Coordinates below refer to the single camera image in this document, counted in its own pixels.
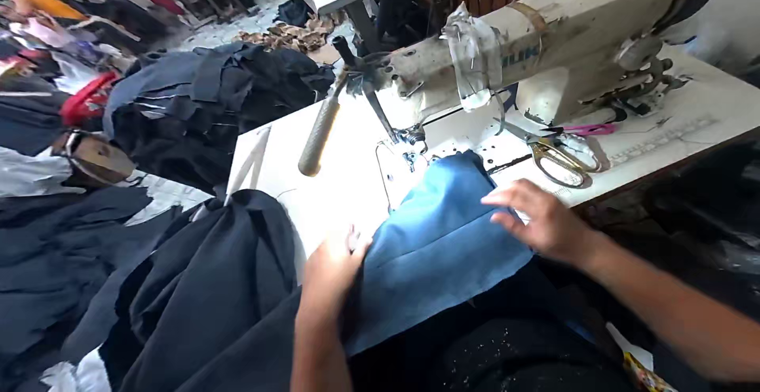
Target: metal rod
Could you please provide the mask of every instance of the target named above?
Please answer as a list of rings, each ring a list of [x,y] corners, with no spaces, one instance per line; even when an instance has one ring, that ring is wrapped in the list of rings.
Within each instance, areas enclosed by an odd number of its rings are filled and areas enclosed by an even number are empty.
[[[382,124],[382,127],[385,128],[385,132],[391,137],[391,141],[394,144],[398,144],[398,135],[396,135],[396,131],[393,130],[391,123],[388,122],[388,117],[385,116],[385,112],[380,106],[380,101],[378,101],[378,97],[375,94],[375,86],[365,78],[362,78],[362,92],[364,92],[364,96],[367,98],[367,101],[369,101],[369,105],[375,111],[378,119],[380,119],[380,123]]]

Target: dark navy fabric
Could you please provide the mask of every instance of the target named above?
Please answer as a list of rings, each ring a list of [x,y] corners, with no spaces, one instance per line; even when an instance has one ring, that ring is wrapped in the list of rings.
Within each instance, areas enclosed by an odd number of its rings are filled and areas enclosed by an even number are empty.
[[[492,288],[531,259],[489,222],[493,209],[480,198],[493,188],[472,152],[431,165],[375,234],[344,314],[347,356]],[[254,200],[267,200],[268,209],[237,206],[245,192],[187,224],[125,281],[117,303],[123,325],[100,348],[115,390],[287,390],[300,289],[265,285],[293,280],[292,231],[263,193]],[[265,227],[272,224],[280,227]],[[290,255],[254,260],[262,251]]]
[[[468,150],[434,162],[375,233],[347,325],[353,355],[491,289],[532,257],[490,222],[480,198],[495,188]]]

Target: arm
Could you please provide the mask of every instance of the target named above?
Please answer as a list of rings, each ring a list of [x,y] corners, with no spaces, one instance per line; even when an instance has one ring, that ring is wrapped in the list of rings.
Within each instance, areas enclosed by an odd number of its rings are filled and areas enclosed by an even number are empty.
[[[350,241],[356,238],[353,228],[348,235],[328,238],[306,262],[296,315],[291,392],[353,389],[338,317],[369,246],[369,242],[352,245]]]
[[[631,308],[692,368],[714,381],[760,381],[760,325],[594,232],[556,197],[519,180],[483,203],[528,214],[493,215],[537,253],[583,271]]]

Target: hand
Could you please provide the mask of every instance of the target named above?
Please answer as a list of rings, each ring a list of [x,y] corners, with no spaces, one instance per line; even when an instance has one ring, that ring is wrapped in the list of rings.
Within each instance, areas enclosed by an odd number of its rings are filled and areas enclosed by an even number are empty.
[[[337,320],[371,242],[360,241],[352,225],[325,239],[306,261],[299,314]]]
[[[497,212],[491,222],[504,226],[537,253],[556,261],[583,268],[594,255],[604,235],[594,232],[554,195],[528,180],[517,180],[483,197],[486,205],[511,207],[525,212],[530,221],[523,224],[508,212]]]

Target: fabric scraps on floor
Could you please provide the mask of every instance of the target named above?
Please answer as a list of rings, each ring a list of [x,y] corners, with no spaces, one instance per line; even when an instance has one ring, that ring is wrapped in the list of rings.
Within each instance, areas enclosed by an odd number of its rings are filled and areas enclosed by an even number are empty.
[[[302,53],[312,52],[327,44],[327,36],[340,23],[330,17],[311,17],[306,27],[279,22],[267,29],[268,33],[246,33],[240,31],[235,40],[261,44],[269,49],[293,49]]]

